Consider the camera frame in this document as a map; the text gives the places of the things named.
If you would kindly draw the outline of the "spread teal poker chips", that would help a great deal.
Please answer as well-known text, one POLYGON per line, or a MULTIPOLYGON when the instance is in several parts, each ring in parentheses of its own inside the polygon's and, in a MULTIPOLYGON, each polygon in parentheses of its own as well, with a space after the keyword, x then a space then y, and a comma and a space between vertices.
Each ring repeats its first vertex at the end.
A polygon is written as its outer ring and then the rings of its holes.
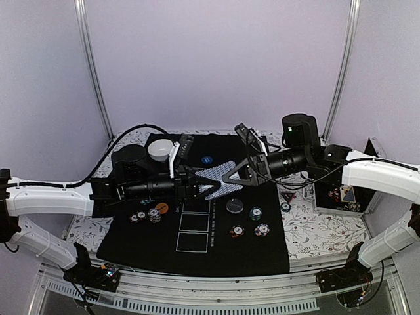
POLYGON ((141 205, 150 205, 152 203, 154 203, 156 200, 153 198, 148 198, 148 199, 142 199, 140 200, 140 204, 141 205))

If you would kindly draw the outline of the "orange chip pair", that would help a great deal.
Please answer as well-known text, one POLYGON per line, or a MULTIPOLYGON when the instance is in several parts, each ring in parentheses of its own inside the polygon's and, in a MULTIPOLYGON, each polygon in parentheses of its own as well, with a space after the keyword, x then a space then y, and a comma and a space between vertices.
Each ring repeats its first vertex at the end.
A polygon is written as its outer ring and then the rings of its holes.
POLYGON ((133 223, 133 224, 137 224, 137 223, 139 223, 141 221, 144 221, 146 219, 147 219, 147 213, 144 212, 144 211, 138 211, 136 213, 133 213, 129 217, 130 223, 133 223))

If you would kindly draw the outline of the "black dealer button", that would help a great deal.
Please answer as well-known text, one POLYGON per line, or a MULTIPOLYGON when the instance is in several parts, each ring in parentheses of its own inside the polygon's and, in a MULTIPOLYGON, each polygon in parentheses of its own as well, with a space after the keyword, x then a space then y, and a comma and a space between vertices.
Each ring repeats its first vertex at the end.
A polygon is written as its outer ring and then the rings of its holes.
POLYGON ((244 205, 240 199, 232 198, 226 202, 226 210, 232 214, 238 214, 243 211, 244 205))

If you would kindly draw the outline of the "teal poker chip stack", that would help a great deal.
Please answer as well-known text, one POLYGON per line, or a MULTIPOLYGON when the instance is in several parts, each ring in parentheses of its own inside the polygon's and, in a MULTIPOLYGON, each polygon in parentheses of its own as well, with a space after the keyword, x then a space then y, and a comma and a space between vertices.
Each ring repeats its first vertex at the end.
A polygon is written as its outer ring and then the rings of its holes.
POLYGON ((252 221, 259 221, 262 218, 263 210, 260 207, 254 207, 249 212, 252 221))

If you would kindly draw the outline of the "blue playing card deck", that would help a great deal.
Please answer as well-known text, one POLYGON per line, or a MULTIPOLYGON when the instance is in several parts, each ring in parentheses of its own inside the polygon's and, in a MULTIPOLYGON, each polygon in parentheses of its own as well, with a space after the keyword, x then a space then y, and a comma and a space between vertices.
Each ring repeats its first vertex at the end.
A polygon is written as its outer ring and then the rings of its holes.
POLYGON ((229 184, 224 182, 222 179, 225 174, 227 174, 229 171, 232 171, 235 167, 236 163, 234 161, 227 161, 216 167, 211 167, 209 169, 203 169, 195 172, 195 175, 198 177, 213 180, 220 184, 220 187, 217 190, 207 194, 204 197, 205 200, 220 198, 243 189, 243 186, 240 184, 229 184))

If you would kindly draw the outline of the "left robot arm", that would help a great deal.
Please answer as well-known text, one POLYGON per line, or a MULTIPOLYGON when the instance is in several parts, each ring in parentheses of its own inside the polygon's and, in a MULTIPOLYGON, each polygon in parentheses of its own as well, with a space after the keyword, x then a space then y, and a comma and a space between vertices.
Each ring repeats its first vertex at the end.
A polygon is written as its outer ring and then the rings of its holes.
POLYGON ((111 154, 112 171, 106 178, 81 182, 28 182, 1 170, 1 243, 24 246, 56 263, 68 280, 84 285, 114 278, 91 264, 85 246, 69 243, 42 229, 29 214, 70 214, 112 217, 131 201, 173 197, 180 201, 205 198, 221 188, 191 167, 176 165, 179 154, 169 155, 169 172, 158 173, 147 149, 130 144, 111 154))

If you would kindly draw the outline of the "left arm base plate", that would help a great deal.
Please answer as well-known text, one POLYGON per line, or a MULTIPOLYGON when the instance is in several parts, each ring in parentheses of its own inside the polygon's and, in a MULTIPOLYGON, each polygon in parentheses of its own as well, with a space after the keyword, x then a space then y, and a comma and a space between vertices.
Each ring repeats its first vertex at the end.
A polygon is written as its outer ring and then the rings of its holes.
POLYGON ((99 289, 115 293, 119 285, 121 273, 118 268, 105 264, 93 266, 90 263, 77 263, 64 270, 64 280, 81 285, 83 288, 99 289))

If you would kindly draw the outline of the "orange big blind button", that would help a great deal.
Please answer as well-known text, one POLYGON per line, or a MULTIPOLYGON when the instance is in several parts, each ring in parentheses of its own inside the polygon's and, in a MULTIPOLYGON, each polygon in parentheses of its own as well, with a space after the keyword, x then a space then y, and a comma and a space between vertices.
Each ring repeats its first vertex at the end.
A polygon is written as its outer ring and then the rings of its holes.
POLYGON ((169 211, 169 206, 166 203, 159 203, 156 205, 156 209, 162 215, 166 214, 169 211))

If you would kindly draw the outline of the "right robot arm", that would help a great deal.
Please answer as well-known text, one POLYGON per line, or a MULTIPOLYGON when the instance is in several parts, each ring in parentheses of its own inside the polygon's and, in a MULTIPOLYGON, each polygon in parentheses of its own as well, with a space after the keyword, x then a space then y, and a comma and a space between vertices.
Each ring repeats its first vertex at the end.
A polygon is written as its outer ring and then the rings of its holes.
POLYGON ((419 241, 419 167, 369 156, 346 146, 322 146, 316 118, 289 114, 282 118, 285 150, 247 156, 223 175, 228 184, 260 186, 306 171, 313 183, 367 188, 412 202, 400 220, 350 252, 339 280, 353 286, 377 263, 419 241))

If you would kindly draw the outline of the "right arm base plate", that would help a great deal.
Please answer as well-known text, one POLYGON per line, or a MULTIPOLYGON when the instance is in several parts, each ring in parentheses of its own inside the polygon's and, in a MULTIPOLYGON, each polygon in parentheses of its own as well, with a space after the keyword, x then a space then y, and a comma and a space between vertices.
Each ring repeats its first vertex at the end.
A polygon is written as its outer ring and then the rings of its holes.
POLYGON ((355 261, 347 262, 340 268, 323 269, 316 274, 315 280, 321 292, 325 293, 367 284, 373 280, 373 275, 370 268, 355 261))

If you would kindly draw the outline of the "blue small blind button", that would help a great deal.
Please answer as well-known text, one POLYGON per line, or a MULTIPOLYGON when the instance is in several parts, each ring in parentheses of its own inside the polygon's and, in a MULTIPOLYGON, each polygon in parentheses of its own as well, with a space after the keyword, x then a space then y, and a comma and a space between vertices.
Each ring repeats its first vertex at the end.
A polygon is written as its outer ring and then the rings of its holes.
POLYGON ((201 162, 204 165, 211 165, 214 162, 214 160, 213 160, 213 158, 211 156, 203 156, 201 158, 201 162))

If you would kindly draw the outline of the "orange chip stack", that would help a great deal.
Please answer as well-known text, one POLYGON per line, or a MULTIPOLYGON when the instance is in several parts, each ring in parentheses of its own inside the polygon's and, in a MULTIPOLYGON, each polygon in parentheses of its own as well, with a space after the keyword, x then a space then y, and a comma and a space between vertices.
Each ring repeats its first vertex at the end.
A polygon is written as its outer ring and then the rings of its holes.
POLYGON ((239 238, 242 237, 245 233, 245 228, 243 226, 240 225, 235 225, 233 227, 231 227, 230 231, 229 231, 229 235, 231 238, 239 238))

